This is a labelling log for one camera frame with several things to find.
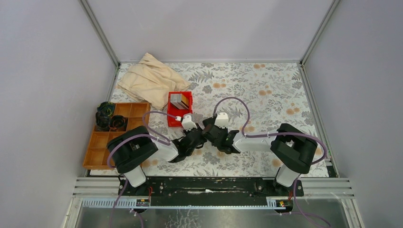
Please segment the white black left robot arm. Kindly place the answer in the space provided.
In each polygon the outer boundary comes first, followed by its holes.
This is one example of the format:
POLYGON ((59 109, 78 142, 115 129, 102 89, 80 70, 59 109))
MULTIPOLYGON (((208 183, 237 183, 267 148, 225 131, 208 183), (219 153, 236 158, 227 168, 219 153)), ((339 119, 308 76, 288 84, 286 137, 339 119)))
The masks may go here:
POLYGON ((166 142, 150 135, 145 126, 139 126, 107 143, 107 165, 127 179, 129 189, 135 195, 142 195, 147 191, 147 178, 141 168, 144 161, 157 158, 170 163, 181 162, 207 142, 201 128, 184 133, 185 136, 166 142))

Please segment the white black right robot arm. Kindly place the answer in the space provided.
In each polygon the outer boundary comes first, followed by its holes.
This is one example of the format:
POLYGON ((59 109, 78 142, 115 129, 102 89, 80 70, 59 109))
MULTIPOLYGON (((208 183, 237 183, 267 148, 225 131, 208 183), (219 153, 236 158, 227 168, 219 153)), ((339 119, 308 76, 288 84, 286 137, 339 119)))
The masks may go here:
POLYGON ((212 146, 226 154, 242 152, 272 152, 283 163, 272 183, 273 191, 286 195, 301 174, 309 173, 318 142, 290 124, 283 123, 274 133, 243 135, 238 130, 228 131, 209 124, 202 136, 212 146))

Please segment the stack of credit cards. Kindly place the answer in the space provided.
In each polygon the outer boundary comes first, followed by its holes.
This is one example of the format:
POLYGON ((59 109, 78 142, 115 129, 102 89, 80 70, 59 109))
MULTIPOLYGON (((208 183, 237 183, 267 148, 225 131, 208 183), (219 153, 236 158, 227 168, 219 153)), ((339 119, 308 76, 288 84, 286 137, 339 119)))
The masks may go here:
POLYGON ((170 103, 179 110, 189 110, 189 99, 182 93, 170 94, 170 103))

